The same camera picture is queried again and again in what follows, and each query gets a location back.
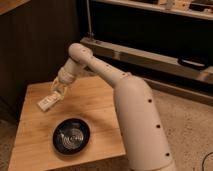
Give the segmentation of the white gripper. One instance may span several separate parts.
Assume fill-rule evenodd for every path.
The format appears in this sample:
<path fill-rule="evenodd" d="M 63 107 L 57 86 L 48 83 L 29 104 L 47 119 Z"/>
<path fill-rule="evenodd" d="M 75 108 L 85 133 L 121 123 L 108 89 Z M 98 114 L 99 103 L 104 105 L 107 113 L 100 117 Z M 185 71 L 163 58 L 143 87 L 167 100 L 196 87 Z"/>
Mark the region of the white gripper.
<path fill-rule="evenodd" d="M 75 73 L 68 72 L 64 67 L 62 67 L 55 80 L 51 85 L 51 91 L 58 91 L 60 86 L 65 86 L 60 89 L 61 98 L 65 98 L 68 91 L 68 87 L 76 80 L 77 75 Z"/>

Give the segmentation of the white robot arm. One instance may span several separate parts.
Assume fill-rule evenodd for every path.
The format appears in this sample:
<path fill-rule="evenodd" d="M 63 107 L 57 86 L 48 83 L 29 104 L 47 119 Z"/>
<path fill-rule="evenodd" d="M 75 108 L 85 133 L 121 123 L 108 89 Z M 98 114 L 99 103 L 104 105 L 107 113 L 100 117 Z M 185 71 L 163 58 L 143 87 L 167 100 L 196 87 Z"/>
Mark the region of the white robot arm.
<path fill-rule="evenodd" d="M 68 54 L 52 91 L 58 91 L 63 99 L 66 88 L 88 66 L 113 88 L 114 107 L 130 168 L 177 171 L 149 85 L 142 78 L 96 58 L 91 49 L 80 43 L 71 44 Z"/>

